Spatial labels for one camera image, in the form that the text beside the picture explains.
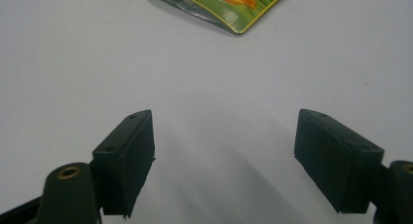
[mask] snack package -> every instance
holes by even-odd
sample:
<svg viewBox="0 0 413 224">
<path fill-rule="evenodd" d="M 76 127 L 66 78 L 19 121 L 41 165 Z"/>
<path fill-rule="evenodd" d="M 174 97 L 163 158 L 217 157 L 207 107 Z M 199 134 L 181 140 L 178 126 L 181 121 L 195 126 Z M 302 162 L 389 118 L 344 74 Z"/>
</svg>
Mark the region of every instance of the snack package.
<svg viewBox="0 0 413 224">
<path fill-rule="evenodd" d="M 167 0 L 173 6 L 244 33 L 278 0 Z"/>
</svg>

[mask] screw hole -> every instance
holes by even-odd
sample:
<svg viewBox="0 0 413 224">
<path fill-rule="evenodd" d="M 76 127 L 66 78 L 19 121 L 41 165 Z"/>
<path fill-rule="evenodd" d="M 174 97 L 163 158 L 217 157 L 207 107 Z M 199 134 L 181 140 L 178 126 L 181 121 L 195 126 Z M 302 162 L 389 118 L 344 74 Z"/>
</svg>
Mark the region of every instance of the screw hole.
<svg viewBox="0 0 413 224">
<path fill-rule="evenodd" d="M 412 164 L 404 165 L 404 169 L 405 169 L 408 173 L 413 174 L 413 165 L 412 165 Z"/>
<path fill-rule="evenodd" d="M 113 147 L 113 146 L 110 146 L 110 147 L 105 148 L 105 150 L 106 150 L 106 152 L 113 152 L 113 151 L 116 150 L 116 148 Z"/>
<path fill-rule="evenodd" d="M 68 178 L 76 176 L 79 173 L 80 173 L 80 168 L 78 167 L 64 168 L 58 173 L 57 178 L 68 179 Z"/>
</svg>

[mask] white table surface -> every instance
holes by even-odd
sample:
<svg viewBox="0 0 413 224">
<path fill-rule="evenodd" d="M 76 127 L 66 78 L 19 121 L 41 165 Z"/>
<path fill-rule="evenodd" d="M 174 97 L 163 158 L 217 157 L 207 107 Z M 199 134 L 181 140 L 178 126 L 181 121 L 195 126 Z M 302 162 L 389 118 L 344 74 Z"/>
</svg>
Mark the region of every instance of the white table surface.
<svg viewBox="0 0 413 224">
<path fill-rule="evenodd" d="M 413 160 L 413 0 L 281 0 L 234 35 L 159 0 L 0 0 L 0 212 L 88 163 L 151 109 L 156 158 L 132 218 L 371 223 L 337 214 L 293 157 L 300 108 Z"/>
</svg>

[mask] green package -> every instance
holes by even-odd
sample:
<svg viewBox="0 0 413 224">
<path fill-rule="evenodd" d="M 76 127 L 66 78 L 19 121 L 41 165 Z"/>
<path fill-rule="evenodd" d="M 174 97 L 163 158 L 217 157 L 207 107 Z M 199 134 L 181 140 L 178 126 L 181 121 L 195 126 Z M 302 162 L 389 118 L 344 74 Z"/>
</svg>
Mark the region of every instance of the green package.
<svg viewBox="0 0 413 224">
<path fill-rule="evenodd" d="M 278 0 L 168 0 L 196 17 L 244 33 Z"/>
</svg>

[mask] white surface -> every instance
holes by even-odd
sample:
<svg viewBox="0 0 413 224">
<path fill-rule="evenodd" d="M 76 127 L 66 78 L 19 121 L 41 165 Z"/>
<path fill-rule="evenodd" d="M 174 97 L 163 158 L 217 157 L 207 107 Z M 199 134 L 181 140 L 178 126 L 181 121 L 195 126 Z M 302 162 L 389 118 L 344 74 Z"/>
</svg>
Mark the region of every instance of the white surface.
<svg viewBox="0 0 413 224">
<path fill-rule="evenodd" d="M 0 0 L 0 212 L 150 108 L 157 161 L 126 223 L 371 223 L 293 158 L 297 115 L 412 161 L 412 2 L 281 0 L 236 36 L 159 0 Z"/>
</svg>

